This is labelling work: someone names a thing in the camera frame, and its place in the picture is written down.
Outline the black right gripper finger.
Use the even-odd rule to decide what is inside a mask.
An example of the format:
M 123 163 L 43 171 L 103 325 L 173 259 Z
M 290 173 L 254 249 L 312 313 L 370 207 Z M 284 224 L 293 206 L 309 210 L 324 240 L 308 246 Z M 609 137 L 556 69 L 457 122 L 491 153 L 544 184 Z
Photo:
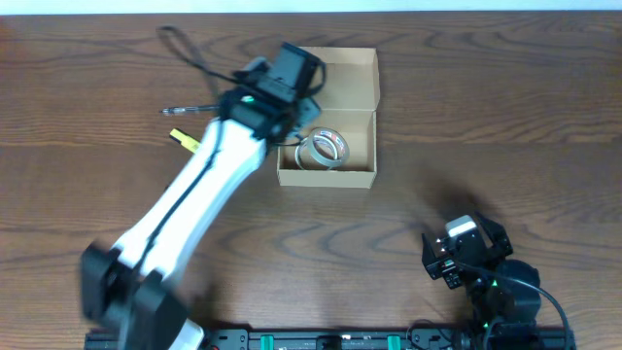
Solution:
M 505 251 L 509 251 L 510 241 L 504 227 L 499 223 L 486 218 L 480 212 L 476 212 L 475 216 L 477 217 L 481 227 L 490 239 L 493 246 L 503 249 Z
M 422 242 L 423 242 L 423 252 L 422 252 L 422 264 L 423 265 L 435 265 L 438 262 L 438 259 L 434 253 L 434 249 L 432 248 L 432 244 L 427 238 L 427 236 L 422 234 Z

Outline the white masking tape roll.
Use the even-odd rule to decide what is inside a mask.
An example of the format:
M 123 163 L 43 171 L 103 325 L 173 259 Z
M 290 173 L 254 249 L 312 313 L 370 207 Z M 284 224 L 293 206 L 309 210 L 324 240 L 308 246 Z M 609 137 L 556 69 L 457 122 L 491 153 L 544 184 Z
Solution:
M 312 157 L 308 141 L 304 138 L 300 144 L 295 148 L 294 161 L 297 167 L 301 170 L 313 170 L 319 169 L 321 164 Z

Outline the clear adhesive tape roll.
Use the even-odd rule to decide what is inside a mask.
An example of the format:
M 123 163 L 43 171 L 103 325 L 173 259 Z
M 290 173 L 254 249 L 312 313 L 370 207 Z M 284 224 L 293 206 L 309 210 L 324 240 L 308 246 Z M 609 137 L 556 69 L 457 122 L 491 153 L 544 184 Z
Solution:
M 332 157 L 325 157 L 316 148 L 316 140 L 328 140 L 328 144 L 333 149 Z M 312 159 L 327 168 L 337 168 L 342 166 L 349 158 L 350 149 L 346 140 L 335 130 L 325 127 L 313 129 L 307 136 L 307 149 Z

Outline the yellow highlighter marker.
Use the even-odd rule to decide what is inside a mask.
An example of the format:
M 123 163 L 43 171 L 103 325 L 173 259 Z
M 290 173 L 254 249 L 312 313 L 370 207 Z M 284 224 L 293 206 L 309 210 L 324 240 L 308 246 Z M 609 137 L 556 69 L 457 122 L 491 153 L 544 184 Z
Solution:
M 195 154 L 200 148 L 200 142 L 179 128 L 173 128 L 169 137 L 186 150 Z

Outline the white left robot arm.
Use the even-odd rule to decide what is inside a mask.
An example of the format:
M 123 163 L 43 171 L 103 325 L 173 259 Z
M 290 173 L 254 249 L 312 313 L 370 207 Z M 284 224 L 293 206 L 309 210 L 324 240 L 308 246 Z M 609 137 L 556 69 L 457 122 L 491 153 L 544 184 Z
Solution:
M 81 255 L 86 349 L 201 349 L 207 332 L 175 289 L 196 246 L 276 144 L 318 118 L 311 87 L 260 79 L 226 92 L 198 150 L 155 205 L 109 248 Z

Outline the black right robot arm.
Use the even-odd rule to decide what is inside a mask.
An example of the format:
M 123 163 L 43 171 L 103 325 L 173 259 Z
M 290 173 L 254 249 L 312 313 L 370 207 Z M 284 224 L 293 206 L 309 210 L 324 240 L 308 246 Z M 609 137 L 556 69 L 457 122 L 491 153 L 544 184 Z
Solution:
M 542 348 L 539 272 L 509 257 L 513 247 L 505 228 L 476 213 L 447 223 L 445 230 L 434 242 L 422 236 L 422 264 L 431 279 L 465 290 L 472 318 L 440 329 L 438 336 L 452 349 Z

